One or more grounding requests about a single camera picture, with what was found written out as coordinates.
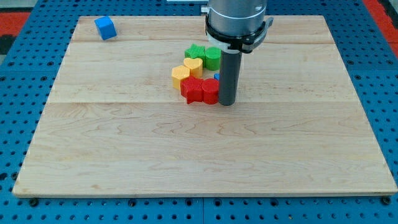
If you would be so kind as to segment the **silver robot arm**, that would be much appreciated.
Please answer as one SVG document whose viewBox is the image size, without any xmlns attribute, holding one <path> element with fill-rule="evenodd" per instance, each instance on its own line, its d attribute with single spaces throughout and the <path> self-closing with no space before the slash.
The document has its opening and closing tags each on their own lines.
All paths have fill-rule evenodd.
<svg viewBox="0 0 398 224">
<path fill-rule="evenodd" d="M 263 23 L 267 0 L 209 0 L 208 24 L 228 36 L 257 31 Z"/>
</svg>

